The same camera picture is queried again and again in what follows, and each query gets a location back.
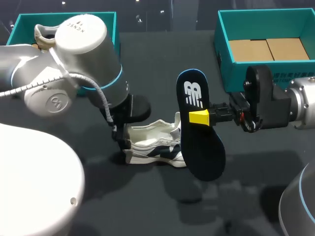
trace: cardboard box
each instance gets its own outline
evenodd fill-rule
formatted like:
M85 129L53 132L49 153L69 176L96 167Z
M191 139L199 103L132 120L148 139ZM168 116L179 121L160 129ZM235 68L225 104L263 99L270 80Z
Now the cardboard box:
M283 89L315 74L312 8L218 12L214 46L225 91L243 91L250 65L266 64Z

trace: new balance logo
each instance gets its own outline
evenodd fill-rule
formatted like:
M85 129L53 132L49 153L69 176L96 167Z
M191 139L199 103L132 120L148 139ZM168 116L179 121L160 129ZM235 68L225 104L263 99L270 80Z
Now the new balance logo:
M202 101L199 101L199 99L201 98L201 89L199 84L186 81L184 83L184 88L185 94L189 96L186 98L186 103L203 108Z

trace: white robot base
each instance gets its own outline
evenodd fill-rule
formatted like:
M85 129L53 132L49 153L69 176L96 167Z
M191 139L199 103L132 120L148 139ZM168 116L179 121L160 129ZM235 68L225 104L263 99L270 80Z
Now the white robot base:
M0 124L0 235L66 236L84 193L77 154L62 140Z

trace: shoe sole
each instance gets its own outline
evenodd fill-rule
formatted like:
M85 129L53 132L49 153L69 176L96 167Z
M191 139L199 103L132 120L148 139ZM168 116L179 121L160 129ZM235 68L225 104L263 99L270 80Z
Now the shoe sole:
M131 158L126 157L127 164L150 164L153 162L165 162L177 168L186 167L185 161L173 161L173 160L163 158L163 157L145 157L145 158L136 157L136 156L132 156Z

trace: cardboard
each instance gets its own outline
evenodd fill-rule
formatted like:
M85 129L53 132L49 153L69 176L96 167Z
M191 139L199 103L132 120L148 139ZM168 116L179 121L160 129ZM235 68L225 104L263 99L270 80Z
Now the cardboard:
M274 60L309 60L299 38L267 39Z
M235 61L274 60L266 40L232 40L229 44Z

